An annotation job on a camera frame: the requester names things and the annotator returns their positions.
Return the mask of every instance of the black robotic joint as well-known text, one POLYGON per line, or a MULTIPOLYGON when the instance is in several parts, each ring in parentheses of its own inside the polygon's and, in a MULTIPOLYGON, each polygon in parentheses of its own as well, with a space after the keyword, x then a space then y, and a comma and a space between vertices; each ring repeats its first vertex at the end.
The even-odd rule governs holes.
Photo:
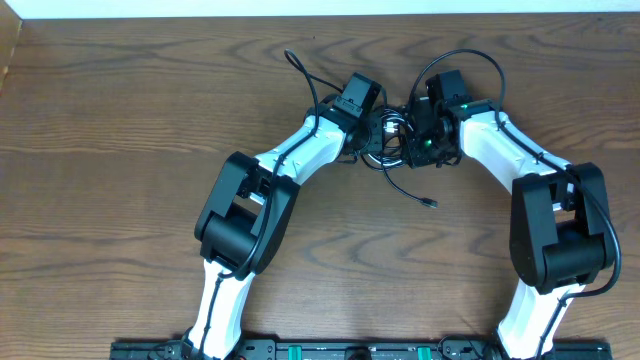
POLYGON ((280 247, 299 190, 300 185, 288 176, 272 178, 257 159, 235 152, 222 167, 196 223, 194 235, 202 242, 200 255, 232 271, 241 266, 256 246, 266 207, 254 214, 235 203, 235 197, 248 198, 253 193, 266 199, 271 195, 263 240, 248 268, 236 278, 242 280, 252 271, 261 273, 280 247))
MULTIPOLYGON (((567 169, 609 213, 604 176, 592 163, 567 169)), ((511 261, 518 276, 540 294, 573 283, 589 284, 613 264, 613 239, 594 205, 566 177, 553 173, 513 181, 511 261), (553 205, 575 211, 574 219, 556 223, 553 205)))

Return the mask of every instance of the wooden table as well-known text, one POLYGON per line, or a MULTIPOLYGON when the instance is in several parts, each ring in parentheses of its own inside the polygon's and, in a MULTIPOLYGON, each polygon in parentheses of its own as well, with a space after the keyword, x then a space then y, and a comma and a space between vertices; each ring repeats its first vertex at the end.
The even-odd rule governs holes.
MULTIPOLYGON (((116 339, 193 325, 204 275, 193 226, 222 163, 279 144, 312 105, 286 47, 336 83, 365 73, 395 104, 436 55, 494 56, 512 120, 604 171, 622 239, 618 286, 576 301, 557 337, 606 338, 617 359, 637 357, 640 15, 574 14, 27 21, 0 97, 0 358, 105 359, 116 339)), ((476 98, 497 96, 482 59, 436 70, 454 68, 476 98)), ((440 208, 362 164, 326 166, 302 187, 252 287, 245 331, 426 339, 494 329, 517 282, 509 194, 471 159, 393 176, 440 208)))

